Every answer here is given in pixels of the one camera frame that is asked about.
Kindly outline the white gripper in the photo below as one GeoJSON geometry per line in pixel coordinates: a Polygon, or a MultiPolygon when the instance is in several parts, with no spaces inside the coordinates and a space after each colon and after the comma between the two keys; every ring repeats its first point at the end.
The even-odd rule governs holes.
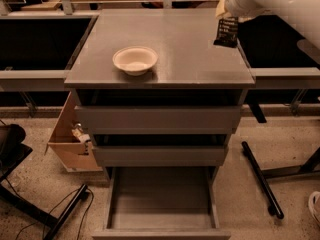
{"type": "Polygon", "coordinates": [[[269,10],[262,0],[220,0],[216,7],[217,19],[238,17],[239,23],[255,19],[269,10]]]}

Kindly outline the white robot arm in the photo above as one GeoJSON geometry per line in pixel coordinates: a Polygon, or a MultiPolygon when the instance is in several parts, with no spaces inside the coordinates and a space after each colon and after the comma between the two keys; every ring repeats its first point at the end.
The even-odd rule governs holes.
{"type": "Polygon", "coordinates": [[[320,48],[320,0],[220,0],[217,18],[276,14],[314,46],[320,48]]]}

